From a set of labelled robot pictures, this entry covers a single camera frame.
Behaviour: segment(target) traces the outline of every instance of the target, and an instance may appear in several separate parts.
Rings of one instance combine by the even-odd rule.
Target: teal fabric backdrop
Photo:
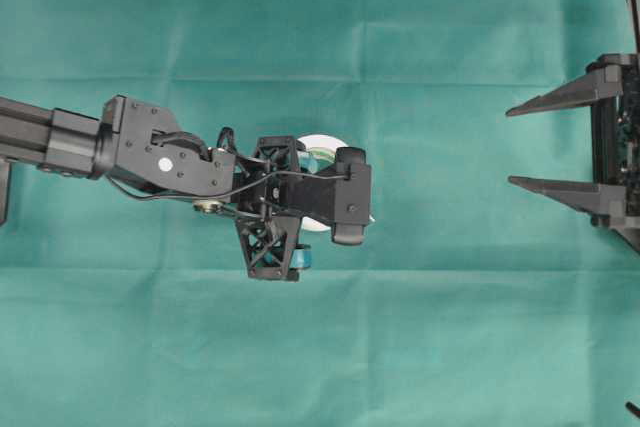
[[[255,282],[224,219],[20,166],[0,424],[636,425],[640,259],[506,182],[589,179],[588,109],[504,117],[632,49],[624,0],[0,0],[0,95],[127,94],[245,151],[331,134],[378,221]]]

